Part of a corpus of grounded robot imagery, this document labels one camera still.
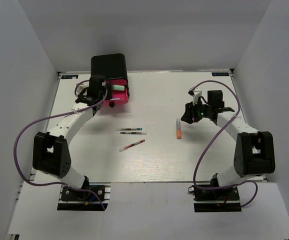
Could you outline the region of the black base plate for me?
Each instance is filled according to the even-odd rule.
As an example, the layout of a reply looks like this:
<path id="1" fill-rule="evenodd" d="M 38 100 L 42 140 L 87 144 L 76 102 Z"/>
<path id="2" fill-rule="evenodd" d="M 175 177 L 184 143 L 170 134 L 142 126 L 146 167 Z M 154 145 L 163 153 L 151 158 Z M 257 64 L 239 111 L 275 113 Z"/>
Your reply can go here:
<path id="1" fill-rule="evenodd" d="M 97 197 L 89 192 L 78 192 L 64 186 L 60 189 L 57 210 L 58 211 L 79 211 L 79 212 L 102 212 L 110 200 L 111 183 L 90 183 L 90 190 Z"/>
<path id="2" fill-rule="evenodd" d="M 228 213 L 241 212 L 239 192 L 236 188 L 207 190 L 193 185 L 188 188 L 193 195 L 195 213 Z"/>

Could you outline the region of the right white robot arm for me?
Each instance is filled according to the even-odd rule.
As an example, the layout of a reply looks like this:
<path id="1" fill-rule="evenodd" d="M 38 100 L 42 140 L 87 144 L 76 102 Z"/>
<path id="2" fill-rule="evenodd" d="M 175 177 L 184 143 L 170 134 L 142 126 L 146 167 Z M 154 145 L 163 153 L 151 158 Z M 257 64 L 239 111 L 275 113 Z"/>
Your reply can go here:
<path id="1" fill-rule="evenodd" d="M 235 140 L 232 166 L 212 178 L 210 193 L 215 199 L 223 199 L 229 192 L 228 186 L 275 171 L 274 139 L 270 132 L 251 127 L 231 107 L 226 107 L 221 90 L 208 91 L 207 99 L 199 88 L 188 93 L 193 100 L 185 105 L 181 121 L 193 124 L 207 118 Z"/>

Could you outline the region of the orange highlighter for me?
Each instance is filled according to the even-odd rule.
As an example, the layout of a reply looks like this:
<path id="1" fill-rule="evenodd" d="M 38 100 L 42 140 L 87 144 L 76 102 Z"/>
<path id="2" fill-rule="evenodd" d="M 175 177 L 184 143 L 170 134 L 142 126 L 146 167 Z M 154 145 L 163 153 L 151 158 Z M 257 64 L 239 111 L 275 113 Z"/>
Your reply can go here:
<path id="1" fill-rule="evenodd" d="M 175 124 L 176 124 L 176 138 L 180 140 L 182 138 L 181 120 L 177 118 Z"/>

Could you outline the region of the pink top drawer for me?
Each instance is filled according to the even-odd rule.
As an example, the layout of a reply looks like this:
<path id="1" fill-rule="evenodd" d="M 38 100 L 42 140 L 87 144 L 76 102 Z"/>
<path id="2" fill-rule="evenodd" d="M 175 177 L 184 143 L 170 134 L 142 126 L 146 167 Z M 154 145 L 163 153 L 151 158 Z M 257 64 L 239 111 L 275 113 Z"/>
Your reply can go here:
<path id="1" fill-rule="evenodd" d="M 117 85 L 117 86 L 127 86 L 128 81 L 125 79 L 108 79 L 106 80 L 107 83 L 110 83 L 111 85 Z"/>

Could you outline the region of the black drawer cabinet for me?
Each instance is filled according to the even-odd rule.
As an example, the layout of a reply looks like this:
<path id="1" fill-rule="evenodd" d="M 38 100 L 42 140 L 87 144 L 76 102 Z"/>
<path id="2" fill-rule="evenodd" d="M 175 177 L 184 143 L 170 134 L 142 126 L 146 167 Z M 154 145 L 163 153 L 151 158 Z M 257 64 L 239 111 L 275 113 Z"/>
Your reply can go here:
<path id="1" fill-rule="evenodd" d="M 102 75 L 108 80 L 124 79 L 128 82 L 126 57 L 122 53 L 96 55 L 90 59 L 90 76 Z"/>

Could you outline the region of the blue table label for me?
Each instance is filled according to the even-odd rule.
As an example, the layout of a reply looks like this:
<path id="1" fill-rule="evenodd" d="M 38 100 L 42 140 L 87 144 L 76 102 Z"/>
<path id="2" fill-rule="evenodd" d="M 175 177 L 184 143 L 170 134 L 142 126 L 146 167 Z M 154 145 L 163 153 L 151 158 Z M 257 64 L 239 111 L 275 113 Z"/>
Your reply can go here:
<path id="1" fill-rule="evenodd" d="M 79 75 L 62 75 L 61 79 L 78 79 Z"/>
<path id="2" fill-rule="evenodd" d="M 230 74 L 228 72 L 212 72 L 213 77 L 228 77 Z"/>

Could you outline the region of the right blue table label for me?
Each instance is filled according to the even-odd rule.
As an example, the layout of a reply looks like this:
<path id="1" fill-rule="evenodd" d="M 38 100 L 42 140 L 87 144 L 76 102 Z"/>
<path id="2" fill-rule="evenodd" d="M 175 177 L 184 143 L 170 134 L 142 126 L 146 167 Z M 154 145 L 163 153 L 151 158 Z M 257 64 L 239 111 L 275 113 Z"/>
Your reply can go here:
<path id="1" fill-rule="evenodd" d="M 213 77 L 228 77 L 230 74 L 228 72 L 212 72 Z"/>

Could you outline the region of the green highlighter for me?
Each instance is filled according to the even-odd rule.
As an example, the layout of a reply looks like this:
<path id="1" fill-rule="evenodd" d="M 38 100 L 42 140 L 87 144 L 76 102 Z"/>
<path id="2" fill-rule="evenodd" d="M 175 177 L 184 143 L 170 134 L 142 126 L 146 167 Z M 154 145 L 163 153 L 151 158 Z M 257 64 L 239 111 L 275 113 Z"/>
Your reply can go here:
<path id="1" fill-rule="evenodd" d="M 112 90 L 114 90 L 114 91 L 121 91 L 121 92 L 123 92 L 124 90 L 125 90 L 125 86 L 123 86 L 123 85 L 112 85 Z"/>

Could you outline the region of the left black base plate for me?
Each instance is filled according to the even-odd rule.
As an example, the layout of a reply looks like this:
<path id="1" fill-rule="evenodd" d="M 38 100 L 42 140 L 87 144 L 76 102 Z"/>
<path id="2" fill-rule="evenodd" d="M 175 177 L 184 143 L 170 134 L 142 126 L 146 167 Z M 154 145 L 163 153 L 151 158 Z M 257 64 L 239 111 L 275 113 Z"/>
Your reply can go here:
<path id="1" fill-rule="evenodd" d="M 89 192 L 78 192 L 64 186 L 60 189 L 57 210 L 58 211 L 79 211 L 79 212 L 102 212 L 110 200 L 111 183 L 90 183 L 90 190 L 97 197 Z"/>

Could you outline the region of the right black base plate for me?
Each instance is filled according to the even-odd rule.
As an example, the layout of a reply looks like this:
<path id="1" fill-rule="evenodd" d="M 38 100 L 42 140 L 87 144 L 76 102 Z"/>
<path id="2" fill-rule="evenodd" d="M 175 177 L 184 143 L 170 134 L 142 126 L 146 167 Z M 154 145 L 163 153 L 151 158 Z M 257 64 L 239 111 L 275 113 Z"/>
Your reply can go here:
<path id="1" fill-rule="evenodd" d="M 193 195 L 195 213 L 228 213 L 241 212 L 239 192 L 236 188 L 207 190 L 193 185 L 188 188 Z"/>

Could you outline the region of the pink drawer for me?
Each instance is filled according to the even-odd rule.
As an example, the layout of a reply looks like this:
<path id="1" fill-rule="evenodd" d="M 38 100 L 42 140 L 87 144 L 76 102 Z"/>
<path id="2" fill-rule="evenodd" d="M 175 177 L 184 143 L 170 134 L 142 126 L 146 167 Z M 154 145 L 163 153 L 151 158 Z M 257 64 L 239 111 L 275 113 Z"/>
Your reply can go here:
<path id="1" fill-rule="evenodd" d="M 106 80 L 107 83 L 110 83 L 111 85 L 117 85 L 117 86 L 127 86 L 128 81 L 125 79 L 108 79 Z"/>
<path id="2" fill-rule="evenodd" d="M 118 105 L 125 105 L 129 102 L 128 89 L 124 88 L 124 90 L 114 90 L 110 89 L 106 100 L 103 102 L 103 107 L 115 107 Z"/>

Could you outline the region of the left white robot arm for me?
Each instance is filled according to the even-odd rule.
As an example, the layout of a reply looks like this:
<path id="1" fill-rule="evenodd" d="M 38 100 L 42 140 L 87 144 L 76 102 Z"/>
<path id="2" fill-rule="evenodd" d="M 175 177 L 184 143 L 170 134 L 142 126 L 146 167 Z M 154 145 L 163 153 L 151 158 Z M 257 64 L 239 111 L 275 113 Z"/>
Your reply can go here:
<path id="1" fill-rule="evenodd" d="M 69 145 L 82 126 L 101 109 L 110 90 L 111 83 L 103 75 L 91 76 L 72 110 L 51 130 L 38 132 L 34 137 L 33 168 L 73 187 L 73 194 L 80 200 L 90 195 L 90 187 L 87 177 L 72 166 Z"/>

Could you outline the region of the left blue table label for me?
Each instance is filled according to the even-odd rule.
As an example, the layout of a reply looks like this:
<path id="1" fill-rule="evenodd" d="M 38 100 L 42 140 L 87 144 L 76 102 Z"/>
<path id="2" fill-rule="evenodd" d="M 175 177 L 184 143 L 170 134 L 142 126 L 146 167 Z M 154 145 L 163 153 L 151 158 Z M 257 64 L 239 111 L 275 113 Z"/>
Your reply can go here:
<path id="1" fill-rule="evenodd" d="M 62 75 L 61 79 L 78 79 L 79 75 Z"/>

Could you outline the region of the purple gel pen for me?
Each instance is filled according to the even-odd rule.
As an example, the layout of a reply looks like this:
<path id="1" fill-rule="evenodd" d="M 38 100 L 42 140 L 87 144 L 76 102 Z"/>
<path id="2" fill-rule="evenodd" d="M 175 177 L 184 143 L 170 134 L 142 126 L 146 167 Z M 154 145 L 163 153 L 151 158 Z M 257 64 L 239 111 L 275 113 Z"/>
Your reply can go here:
<path id="1" fill-rule="evenodd" d="M 140 136 L 147 135 L 146 132 L 142 132 L 142 131 L 121 131 L 120 134 L 121 135 L 140 135 Z"/>

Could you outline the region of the red gel pen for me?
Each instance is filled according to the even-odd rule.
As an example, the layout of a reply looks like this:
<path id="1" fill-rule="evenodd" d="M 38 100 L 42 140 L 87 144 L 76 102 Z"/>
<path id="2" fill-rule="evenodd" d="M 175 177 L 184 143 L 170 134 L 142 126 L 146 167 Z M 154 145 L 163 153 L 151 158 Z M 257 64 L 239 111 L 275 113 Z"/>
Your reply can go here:
<path id="1" fill-rule="evenodd" d="M 144 142 L 145 142 L 144 139 L 142 139 L 142 140 L 140 140 L 140 141 L 137 141 L 137 142 L 134 142 L 134 143 L 132 143 L 132 144 L 129 144 L 129 145 L 127 145 L 127 146 L 124 146 L 124 147 L 120 148 L 120 149 L 119 149 L 119 152 L 126 151 L 126 150 L 128 150 L 129 148 L 132 148 L 132 147 L 137 146 L 137 145 L 139 145 L 139 144 L 142 144 L 142 143 L 144 143 Z"/>

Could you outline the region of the green gel pen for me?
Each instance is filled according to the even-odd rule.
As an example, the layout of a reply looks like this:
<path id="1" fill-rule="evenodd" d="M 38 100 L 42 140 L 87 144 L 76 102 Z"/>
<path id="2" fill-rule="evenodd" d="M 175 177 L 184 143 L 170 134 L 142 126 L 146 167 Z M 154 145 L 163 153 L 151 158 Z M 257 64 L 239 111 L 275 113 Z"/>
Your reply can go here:
<path id="1" fill-rule="evenodd" d="M 116 131 L 127 132 L 127 131 L 142 131 L 141 127 L 132 127 L 132 128 L 116 128 Z"/>

